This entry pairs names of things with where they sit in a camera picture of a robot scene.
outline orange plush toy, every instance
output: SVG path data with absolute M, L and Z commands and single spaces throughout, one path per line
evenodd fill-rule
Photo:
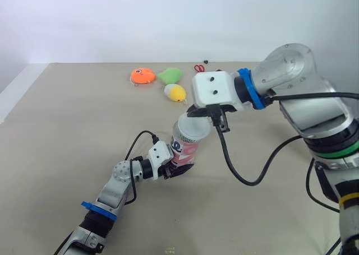
M 147 84 L 156 79 L 156 75 L 148 68 L 138 68 L 131 72 L 130 80 L 133 84 Z

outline green ring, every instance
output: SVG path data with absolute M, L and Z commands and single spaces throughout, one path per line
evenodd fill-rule
M 356 141 L 354 144 L 352 144 L 351 146 L 347 147 L 344 150 L 339 150 L 339 151 L 331 152 L 331 153 L 321 153 L 321 152 L 313 151 L 313 153 L 322 158 L 335 159 L 335 158 L 340 158 L 340 157 L 346 156 L 346 155 L 356 151 L 357 149 L 359 149 L 359 141 Z

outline white wall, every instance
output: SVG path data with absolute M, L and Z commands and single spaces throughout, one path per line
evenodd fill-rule
M 29 63 L 260 61 L 298 42 L 321 75 L 359 91 L 358 11 L 358 0 L 0 0 L 0 51 Z

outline yellow ring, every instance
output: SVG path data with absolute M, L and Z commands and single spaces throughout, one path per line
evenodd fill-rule
M 353 192 L 353 193 L 350 193 L 350 194 L 347 194 L 347 195 L 343 196 L 339 200 L 339 205 L 342 206 L 342 204 L 344 204 L 345 201 L 348 201 L 348 200 L 353 199 L 353 198 L 359 198 L 359 192 Z

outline yellow plush toy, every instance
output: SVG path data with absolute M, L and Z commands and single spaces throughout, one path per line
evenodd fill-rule
M 186 91 L 178 84 L 168 84 L 164 88 L 164 93 L 175 102 L 182 102 L 186 98 Z

